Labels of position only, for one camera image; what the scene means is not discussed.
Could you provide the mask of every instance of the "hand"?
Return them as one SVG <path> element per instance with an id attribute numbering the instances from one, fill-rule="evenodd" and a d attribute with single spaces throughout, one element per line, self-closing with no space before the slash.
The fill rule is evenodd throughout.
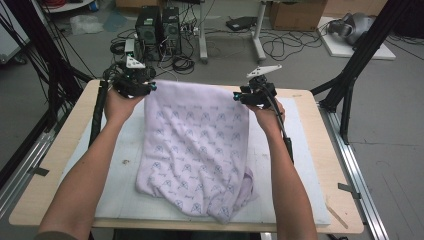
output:
<path id="1" fill-rule="evenodd" d="M 128 99 L 122 97 L 115 89 L 109 90 L 105 104 L 107 124 L 117 124 L 122 126 L 131 116 L 134 111 L 134 107 L 143 98 L 144 96 Z"/>
<path id="2" fill-rule="evenodd" d="M 285 119 L 285 109 L 283 108 L 283 105 L 275 99 L 277 102 L 277 108 L 282 114 L 283 121 Z M 247 107 L 252 110 L 255 115 L 256 119 L 258 120 L 259 126 L 264 130 L 265 134 L 267 136 L 270 136 L 271 134 L 278 133 L 281 136 L 281 128 L 278 124 L 277 115 L 272 107 L 268 109 L 260 109 L 257 106 L 249 106 Z"/>

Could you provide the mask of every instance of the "towel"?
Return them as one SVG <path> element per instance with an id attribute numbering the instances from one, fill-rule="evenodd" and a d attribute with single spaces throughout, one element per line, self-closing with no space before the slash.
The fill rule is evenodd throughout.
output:
<path id="1" fill-rule="evenodd" d="M 186 215 L 229 222 L 253 195 L 246 167 L 249 110 L 219 87 L 156 85 L 145 99 L 137 190 L 166 198 Z"/>

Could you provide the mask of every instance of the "person's left arm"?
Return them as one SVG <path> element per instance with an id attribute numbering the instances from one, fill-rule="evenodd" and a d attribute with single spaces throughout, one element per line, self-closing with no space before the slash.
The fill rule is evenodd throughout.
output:
<path id="1" fill-rule="evenodd" d="M 141 99 L 125 99 L 115 90 L 109 91 L 105 105 L 106 125 L 63 179 L 44 215 L 39 233 L 59 231 L 77 239 L 88 239 L 119 132 Z"/>

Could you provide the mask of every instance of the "white desk leg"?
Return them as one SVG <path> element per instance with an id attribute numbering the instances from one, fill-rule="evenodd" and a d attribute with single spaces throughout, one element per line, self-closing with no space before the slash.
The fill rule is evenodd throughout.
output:
<path id="1" fill-rule="evenodd" d="M 205 20 L 206 17 L 203 16 L 203 7 L 205 0 L 200 1 L 200 35 L 199 35 L 199 51 L 200 51 L 200 60 L 202 63 L 208 63 L 208 49 L 206 47 L 206 37 L 205 37 Z"/>
<path id="2" fill-rule="evenodd" d="M 261 1 L 259 6 L 258 20 L 256 22 L 256 29 L 254 32 L 252 32 L 253 44 L 255 45 L 256 52 L 258 53 L 259 62 L 266 59 L 261 41 L 259 40 L 259 34 L 261 33 L 262 20 L 264 19 L 265 8 L 266 8 L 266 2 Z"/>

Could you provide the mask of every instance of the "black sleeve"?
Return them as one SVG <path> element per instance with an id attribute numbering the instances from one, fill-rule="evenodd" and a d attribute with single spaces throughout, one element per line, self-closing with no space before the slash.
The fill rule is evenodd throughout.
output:
<path id="1" fill-rule="evenodd" d="M 34 240 L 77 240 L 71 235 L 63 232 L 43 232 L 37 234 Z"/>

